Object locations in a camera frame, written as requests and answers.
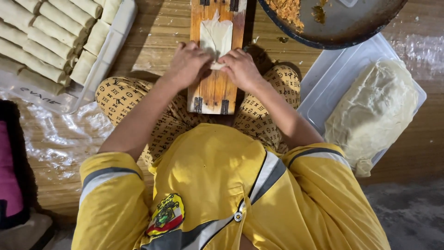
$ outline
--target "hand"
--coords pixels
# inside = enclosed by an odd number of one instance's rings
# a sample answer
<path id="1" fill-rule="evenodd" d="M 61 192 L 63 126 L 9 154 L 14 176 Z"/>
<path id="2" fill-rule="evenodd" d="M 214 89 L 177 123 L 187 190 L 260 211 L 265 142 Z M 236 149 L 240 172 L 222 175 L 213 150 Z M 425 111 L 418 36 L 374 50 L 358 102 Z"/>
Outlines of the hand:
<path id="1" fill-rule="evenodd" d="M 253 58 L 240 48 L 230 50 L 219 58 L 218 63 L 224 63 L 221 71 L 228 74 L 231 81 L 247 93 L 254 93 L 258 86 L 269 85 L 259 73 Z"/>
<path id="2" fill-rule="evenodd" d="M 201 50 L 194 41 L 179 43 L 170 63 L 170 69 L 160 78 L 177 87 L 177 91 L 199 80 L 210 69 L 213 58 Z"/>

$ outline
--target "yellow shirt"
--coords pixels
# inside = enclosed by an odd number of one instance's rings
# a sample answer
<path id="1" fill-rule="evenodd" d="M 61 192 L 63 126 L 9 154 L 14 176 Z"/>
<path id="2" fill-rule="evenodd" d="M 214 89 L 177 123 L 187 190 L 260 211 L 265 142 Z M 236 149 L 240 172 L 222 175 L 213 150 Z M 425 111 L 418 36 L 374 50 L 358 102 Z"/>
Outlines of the yellow shirt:
<path id="1" fill-rule="evenodd" d="M 390 249 L 342 150 L 319 143 L 285 155 L 231 127 L 201 124 L 179 136 L 150 171 L 125 153 L 80 168 L 73 250 Z"/>

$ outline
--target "yellow pants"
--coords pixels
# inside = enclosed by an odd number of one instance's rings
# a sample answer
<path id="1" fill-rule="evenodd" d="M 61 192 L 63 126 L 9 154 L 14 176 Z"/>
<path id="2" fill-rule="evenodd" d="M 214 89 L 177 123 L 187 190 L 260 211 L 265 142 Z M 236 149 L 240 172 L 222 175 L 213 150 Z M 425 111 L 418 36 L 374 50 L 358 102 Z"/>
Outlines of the yellow pants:
<path id="1" fill-rule="evenodd" d="M 300 84 L 294 70 L 288 66 L 277 65 L 264 75 L 264 79 L 279 92 L 282 98 L 285 98 L 287 103 L 295 109 L 298 108 L 301 100 Z M 153 86 L 153 83 L 135 78 L 110 77 L 99 85 L 95 99 L 111 123 L 116 126 Z M 151 166 L 177 136 L 202 122 L 215 123 L 208 115 L 188 113 L 186 98 L 177 95 L 157 121 L 151 134 L 152 139 L 142 153 L 142 159 Z M 271 147 L 278 153 L 285 153 L 288 150 L 268 111 L 251 94 L 243 100 L 234 119 L 234 128 L 259 140 L 263 145 Z"/>

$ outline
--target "shirt button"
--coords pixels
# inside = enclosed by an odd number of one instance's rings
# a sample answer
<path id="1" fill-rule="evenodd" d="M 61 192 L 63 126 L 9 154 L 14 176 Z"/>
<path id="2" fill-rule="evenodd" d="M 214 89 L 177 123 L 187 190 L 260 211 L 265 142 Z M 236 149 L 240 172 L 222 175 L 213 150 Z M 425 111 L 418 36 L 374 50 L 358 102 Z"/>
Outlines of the shirt button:
<path id="1" fill-rule="evenodd" d="M 241 212 L 237 212 L 234 214 L 234 220 L 239 222 L 242 220 L 242 213 Z"/>

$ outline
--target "shirt patch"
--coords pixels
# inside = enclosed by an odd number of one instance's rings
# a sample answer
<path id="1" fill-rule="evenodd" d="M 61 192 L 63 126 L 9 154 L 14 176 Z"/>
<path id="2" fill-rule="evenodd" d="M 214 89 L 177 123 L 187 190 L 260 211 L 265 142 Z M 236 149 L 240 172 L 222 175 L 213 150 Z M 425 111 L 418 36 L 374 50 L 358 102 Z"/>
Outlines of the shirt patch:
<path id="1" fill-rule="evenodd" d="M 177 229 L 185 218 L 182 198 L 178 194 L 170 194 L 157 205 L 145 234 L 157 237 Z"/>

